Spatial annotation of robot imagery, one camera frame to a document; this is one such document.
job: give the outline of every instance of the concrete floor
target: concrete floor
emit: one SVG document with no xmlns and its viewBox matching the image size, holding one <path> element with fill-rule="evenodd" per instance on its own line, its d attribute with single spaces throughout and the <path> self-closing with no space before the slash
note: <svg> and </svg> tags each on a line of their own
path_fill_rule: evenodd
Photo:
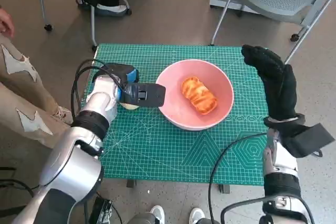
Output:
<svg viewBox="0 0 336 224">
<path fill-rule="evenodd" d="M 218 22 L 221 9 L 210 9 L 209 0 L 128 0 L 132 16 L 97 18 L 97 41 L 109 43 L 207 45 Z M 45 87 L 60 105 L 69 106 L 70 87 L 75 69 L 90 51 L 89 14 L 77 9 L 75 0 L 45 0 L 48 17 L 55 30 L 43 29 L 38 0 L 0 0 L 16 25 L 14 44 L 41 75 Z M 307 116 L 308 124 L 322 122 L 336 137 L 336 3 L 322 16 L 303 42 L 291 62 L 298 81 L 297 111 Z M 285 57 L 293 43 L 293 24 L 245 14 L 238 18 L 229 10 L 217 36 L 221 46 L 242 44 L 268 47 Z M 81 79 L 83 89 L 85 78 Z M 1 127 L 0 165 L 13 165 L 18 170 L 1 173 L 1 178 L 15 177 L 30 186 L 38 183 L 38 175 L 50 150 Z M 323 150 L 324 157 L 299 160 L 303 196 L 311 207 L 316 223 L 333 223 L 336 218 L 336 144 Z M 207 185 L 140 181 L 136 189 L 125 187 L 125 180 L 105 179 L 102 195 L 113 199 L 124 222 L 135 213 L 160 204 L 166 211 L 166 223 L 187 223 L 193 207 L 201 207 L 208 216 Z M 213 191 L 214 215 L 219 219 L 222 208 L 231 202 L 263 195 L 261 187 L 232 186 L 230 195 Z M 0 207 L 27 203 L 23 191 L 0 191 Z M 261 205 L 231 211 L 227 223 L 258 223 Z M 1 221 L 10 223 L 11 218 Z M 83 223 L 82 208 L 76 209 L 71 223 Z"/>
</svg>

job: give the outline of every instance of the beige pants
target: beige pants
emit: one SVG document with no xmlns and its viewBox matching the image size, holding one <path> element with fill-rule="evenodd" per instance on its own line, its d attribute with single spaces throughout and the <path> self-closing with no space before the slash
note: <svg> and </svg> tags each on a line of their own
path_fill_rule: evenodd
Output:
<svg viewBox="0 0 336 224">
<path fill-rule="evenodd" d="M 53 148 L 56 136 L 69 127 L 52 116 L 57 111 L 29 59 L 0 34 L 0 123 Z"/>
</svg>

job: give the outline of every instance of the bowl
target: bowl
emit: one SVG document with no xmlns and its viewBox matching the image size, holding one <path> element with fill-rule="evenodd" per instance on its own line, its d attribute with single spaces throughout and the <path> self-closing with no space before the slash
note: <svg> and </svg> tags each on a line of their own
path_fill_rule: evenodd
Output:
<svg viewBox="0 0 336 224">
<path fill-rule="evenodd" d="M 196 76 L 217 97 L 217 107 L 207 115 L 199 114 L 190 101 L 182 95 L 181 84 Z M 233 87 L 226 74 L 214 64 L 204 60 L 178 61 L 162 71 L 156 80 L 166 87 L 162 114 L 174 125 L 184 130 L 200 131 L 220 123 L 230 113 Z"/>
</svg>

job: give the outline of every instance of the robotic arm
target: robotic arm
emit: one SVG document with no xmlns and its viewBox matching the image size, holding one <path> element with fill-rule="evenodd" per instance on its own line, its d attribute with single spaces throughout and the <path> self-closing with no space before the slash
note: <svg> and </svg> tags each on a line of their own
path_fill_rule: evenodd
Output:
<svg viewBox="0 0 336 224">
<path fill-rule="evenodd" d="M 318 151 L 334 138 L 321 124 L 304 126 L 304 115 L 295 112 L 296 79 L 291 65 L 261 47 L 244 45 L 242 54 L 264 83 L 269 114 L 264 119 L 269 130 L 263 164 L 265 197 L 270 200 L 264 201 L 265 216 L 259 224 L 311 224 L 313 218 L 301 200 L 297 158 Z"/>
<path fill-rule="evenodd" d="M 265 216 L 259 223 L 311 223 L 307 207 L 300 200 L 296 158 L 307 156 L 334 139 L 320 124 L 303 126 L 304 116 L 295 113 L 296 80 L 290 65 L 260 47 L 245 45 L 242 54 L 264 83 L 269 113 L 265 118 L 269 130 L 263 161 L 265 196 L 270 200 L 263 204 Z M 73 207 L 92 197 L 103 179 L 99 156 L 103 153 L 102 141 L 117 115 L 117 103 L 163 105 L 163 86 L 133 83 L 139 77 L 130 65 L 109 66 L 108 71 L 119 85 L 106 73 L 96 73 L 87 104 L 60 136 L 41 174 L 38 193 L 14 224 L 68 223 Z"/>
<path fill-rule="evenodd" d="M 139 77 L 130 65 L 109 67 L 123 90 L 103 72 L 95 74 L 94 89 L 87 97 L 87 104 L 72 126 L 59 136 L 40 176 L 38 193 L 13 223 L 68 223 L 73 207 L 91 198 L 101 184 L 104 170 L 99 156 L 103 153 L 102 141 L 117 115 L 117 103 L 163 105 L 165 87 L 133 83 Z"/>
</svg>

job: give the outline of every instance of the black glove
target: black glove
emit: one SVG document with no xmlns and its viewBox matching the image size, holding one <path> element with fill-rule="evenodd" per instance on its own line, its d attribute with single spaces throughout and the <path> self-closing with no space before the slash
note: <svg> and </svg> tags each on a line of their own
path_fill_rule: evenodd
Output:
<svg viewBox="0 0 336 224">
<path fill-rule="evenodd" d="M 278 121 L 295 118 L 296 80 L 291 65 L 284 65 L 278 55 L 262 47 L 243 45 L 242 54 L 264 83 L 268 115 Z"/>
</svg>

